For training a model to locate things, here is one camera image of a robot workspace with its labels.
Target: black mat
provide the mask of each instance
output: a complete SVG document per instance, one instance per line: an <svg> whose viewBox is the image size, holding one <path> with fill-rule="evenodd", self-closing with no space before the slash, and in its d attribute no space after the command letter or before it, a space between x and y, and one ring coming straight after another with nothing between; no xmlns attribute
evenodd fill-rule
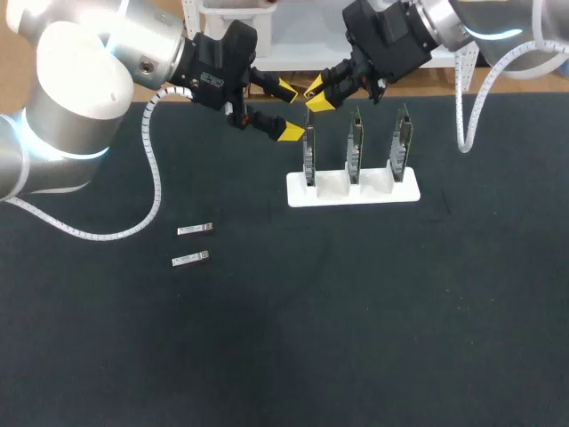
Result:
<svg viewBox="0 0 569 427"><path fill-rule="evenodd" d="M402 102L360 103L366 167ZM407 105L415 205L293 210L300 144L168 104L144 232L89 243L2 205L0 425L567 425L569 97L492 97L468 156L452 99ZM318 117L320 169L342 167L355 106ZM302 122L300 104L262 107ZM142 108L89 188L29 199L86 230L139 221ZM201 222L216 234L175 236ZM209 263L171 267L204 249Z"/></svg>

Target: white stand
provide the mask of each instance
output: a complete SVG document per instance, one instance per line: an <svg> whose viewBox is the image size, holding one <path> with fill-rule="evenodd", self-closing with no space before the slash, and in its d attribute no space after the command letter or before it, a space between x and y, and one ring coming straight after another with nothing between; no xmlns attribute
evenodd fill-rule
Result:
<svg viewBox="0 0 569 427"><path fill-rule="evenodd" d="M286 175L290 207L369 205L416 202L421 198L412 168L405 168L403 182L395 182L391 164L378 169L362 169L359 185L349 182L348 171L316 171L316 187L308 187L304 172Z"/></svg>

